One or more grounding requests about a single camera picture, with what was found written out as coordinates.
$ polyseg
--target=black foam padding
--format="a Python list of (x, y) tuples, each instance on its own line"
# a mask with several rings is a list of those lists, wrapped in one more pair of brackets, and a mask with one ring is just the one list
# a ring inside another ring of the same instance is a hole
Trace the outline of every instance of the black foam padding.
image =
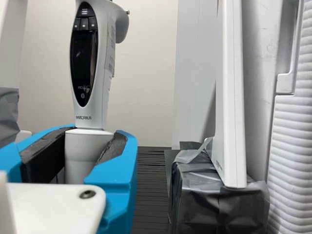
[(139, 147), (137, 155), (136, 210), (132, 234), (166, 234), (168, 193), (165, 147)]
[(96, 165), (120, 156), (126, 146), (127, 138), (120, 133), (115, 133), (113, 139), (108, 142), (107, 146), (98, 158)]
[(24, 183), (50, 183), (65, 165), (65, 131), (48, 133), (20, 153), (20, 173)]

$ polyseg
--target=white plastic panel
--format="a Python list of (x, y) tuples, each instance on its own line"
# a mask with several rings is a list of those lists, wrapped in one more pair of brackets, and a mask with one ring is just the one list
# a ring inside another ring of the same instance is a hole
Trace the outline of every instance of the white plastic panel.
[(246, 147), (243, 84), (242, 6), (241, 0), (219, 3), (215, 18), (222, 32), (222, 61), (217, 63), (215, 136), (211, 160), (227, 187), (245, 188)]
[(0, 233), (16, 233), (12, 206), (8, 196), (7, 179), (4, 171), (0, 171)]
[[(81, 199), (87, 190), (96, 194)], [(8, 191), (17, 234), (95, 234), (106, 204), (93, 185), (9, 183)]]
[(302, 0), (294, 95), (276, 96), (268, 186), (269, 233), (312, 233), (312, 0)]

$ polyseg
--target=white wall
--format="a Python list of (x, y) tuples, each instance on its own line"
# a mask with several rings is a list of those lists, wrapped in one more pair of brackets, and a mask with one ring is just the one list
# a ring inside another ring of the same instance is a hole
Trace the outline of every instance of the white wall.
[[(129, 9), (126, 40), (117, 45), (108, 129), (139, 145), (171, 146), (177, 0), (115, 0)], [(19, 124), (33, 132), (74, 122), (69, 43), (74, 0), (29, 0), (22, 53)]]

